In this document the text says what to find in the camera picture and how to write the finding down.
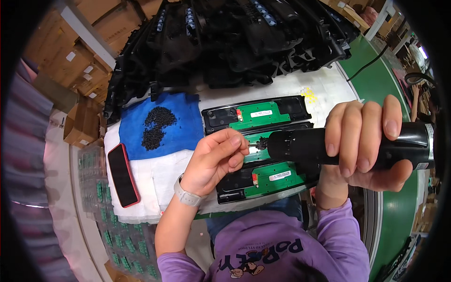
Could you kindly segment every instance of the smartphone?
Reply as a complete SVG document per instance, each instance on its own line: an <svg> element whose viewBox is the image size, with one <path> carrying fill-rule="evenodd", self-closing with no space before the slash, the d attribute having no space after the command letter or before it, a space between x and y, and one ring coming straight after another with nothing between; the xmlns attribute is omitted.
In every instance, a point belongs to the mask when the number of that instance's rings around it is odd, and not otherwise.
<svg viewBox="0 0 451 282"><path fill-rule="evenodd" d="M120 205L127 208L139 203L140 197L124 144L120 143L108 153L108 162Z"/></svg>

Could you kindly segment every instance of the red phone case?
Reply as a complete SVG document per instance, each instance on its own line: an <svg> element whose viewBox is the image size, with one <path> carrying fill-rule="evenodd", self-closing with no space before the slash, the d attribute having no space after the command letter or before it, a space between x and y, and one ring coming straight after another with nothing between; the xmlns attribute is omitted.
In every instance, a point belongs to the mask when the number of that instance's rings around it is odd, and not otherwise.
<svg viewBox="0 0 451 282"><path fill-rule="evenodd" d="M132 170L130 169L130 163L129 163L129 158L127 156L127 151L125 150L125 146L122 143L119 143L116 147L114 147L113 149L111 149L111 151L113 151L114 149L116 149L117 147L122 146L122 151L124 152L124 159L125 159L125 164L127 165L127 170L129 172L129 176L130 176L130 181L132 182L132 186L133 186L133 190L135 191L136 194L136 198L138 199L135 203L131 203L128 206L123 206L122 203L120 204L123 208L128 208L130 206L133 206L134 204L139 203L139 201L141 201L141 197L139 196L138 190L136 189L136 184L135 184L135 180L133 179L133 175L132 175Z"/></svg>

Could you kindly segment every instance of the watch strap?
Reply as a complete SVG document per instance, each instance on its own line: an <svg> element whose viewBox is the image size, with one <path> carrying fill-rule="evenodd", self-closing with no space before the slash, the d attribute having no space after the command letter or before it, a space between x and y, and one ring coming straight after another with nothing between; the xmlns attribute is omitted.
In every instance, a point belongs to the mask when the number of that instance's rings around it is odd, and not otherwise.
<svg viewBox="0 0 451 282"><path fill-rule="evenodd" d="M177 197L179 198L180 202L191 206L191 207L198 207L200 206L200 204L203 202L203 200L208 196L198 196L196 194L187 192L185 190L182 189L182 187L180 186L180 181L182 180L183 174L180 175L177 180L174 183L174 194L177 195Z"/></svg>

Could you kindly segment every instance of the jeans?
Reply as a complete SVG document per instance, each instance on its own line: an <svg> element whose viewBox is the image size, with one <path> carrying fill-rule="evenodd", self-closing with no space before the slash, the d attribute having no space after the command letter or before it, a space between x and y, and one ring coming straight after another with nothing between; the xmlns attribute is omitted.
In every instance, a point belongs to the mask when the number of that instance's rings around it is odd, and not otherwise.
<svg viewBox="0 0 451 282"><path fill-rule="evenodd" d="M283 212L287 216L296 217L299 221L302 222L301 202L299 196L296 194L291 197L281 199L273 203L268 203L260 207L255 207L244 211L235 212L232 214L227 214L222 217L206 218L205 221L207 222L207 230L208 234L210 234L210 239L214 243L216 235L218 235L219 231L221 231L224 227L229 225L229 223L231 223L235 219L238 219L243 215L246 215L251 212L264 210Z"/></svg>

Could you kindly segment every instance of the worker in background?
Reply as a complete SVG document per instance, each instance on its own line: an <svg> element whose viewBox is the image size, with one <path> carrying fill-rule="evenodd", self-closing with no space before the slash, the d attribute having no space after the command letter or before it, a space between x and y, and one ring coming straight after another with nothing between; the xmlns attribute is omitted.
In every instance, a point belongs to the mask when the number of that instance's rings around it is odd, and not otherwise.
<svg viewBox="0 0 451 282"><path fill-rule="evenodd" d="M438 102L434 103L434 101L436 100L434 98L437 95L435 93L435 89L429 89L430 99L428 100L428 110L430 112L430 115L426 115L418 110L418 105L421 103L421 100L424 99L423 90L420 89L420 86L418 84L412 85L412 94L414 96L414 100L412 101L410 120L412 122L420 120L424 123L435 124L436 115L438 113Z"/></svg>
<svg viewBox="0 0 451 282"><path fill-rule="evenodd" d="M330 157L340 153L340 165L324 165L321 170L316 187L317 239L303 230L290 199L211 218L207 227L216 260L204 273L184 250L198 208L174 196L155 233L162 280L368 281L368 252L352 215L348 185L373 191L401 190L412 172L410 161L399 161L389 171L370 171L382 134L395 140L401 119L401 105L392 95L385 98L383 107L352 101L332 109L325 144ZM242 167L247 154L248 142L237 131L211 134L199 141L180 186L198 196L208 195L228 172Z"/></svg>

